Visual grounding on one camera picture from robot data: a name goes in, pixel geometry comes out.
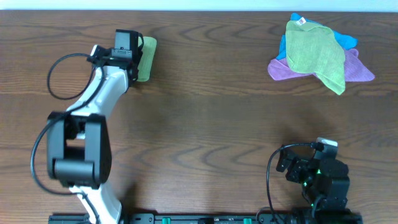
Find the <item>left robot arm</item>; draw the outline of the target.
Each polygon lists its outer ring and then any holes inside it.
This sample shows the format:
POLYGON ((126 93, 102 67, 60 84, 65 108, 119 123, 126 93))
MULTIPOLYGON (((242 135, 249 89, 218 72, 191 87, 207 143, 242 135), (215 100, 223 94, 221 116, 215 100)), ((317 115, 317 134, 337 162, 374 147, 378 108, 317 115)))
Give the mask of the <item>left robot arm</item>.
POLYGON ((47 118, 47 172, 77 195, 87 223, 119 223, 122 205, 108 177, 112 155, 107 119, 135 82, 149 80, 157 40, 134 30, 116 30, 114 47, 95 45, 83 57, 92 64, 88 85, 66 111, 47 118))

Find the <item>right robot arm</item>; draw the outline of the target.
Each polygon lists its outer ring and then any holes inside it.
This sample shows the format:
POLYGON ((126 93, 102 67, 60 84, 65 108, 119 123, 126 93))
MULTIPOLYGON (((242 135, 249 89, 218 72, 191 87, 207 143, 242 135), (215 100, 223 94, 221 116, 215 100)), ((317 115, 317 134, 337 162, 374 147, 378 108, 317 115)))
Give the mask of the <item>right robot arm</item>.
POLYGON ((338 143, 319 138, 315 142, 282 146, 276 171, 301 185, 309 208, 295 208, 283 223, 361 224, 362 216, 346 208, 350 186, 348 166, 339 161, 338 143))

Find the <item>light green microfiber cloth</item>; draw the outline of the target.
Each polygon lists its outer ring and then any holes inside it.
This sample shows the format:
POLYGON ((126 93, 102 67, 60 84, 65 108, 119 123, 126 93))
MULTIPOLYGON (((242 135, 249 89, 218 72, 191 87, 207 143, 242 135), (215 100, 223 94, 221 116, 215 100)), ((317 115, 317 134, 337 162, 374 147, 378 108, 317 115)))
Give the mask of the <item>light green microfiber cloth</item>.
POLYGON ((149 80, 156 47, 157 40, 155 38, 147 36, 144 37, 142 57, 138 65, 138 82, 146 82, 149 80))

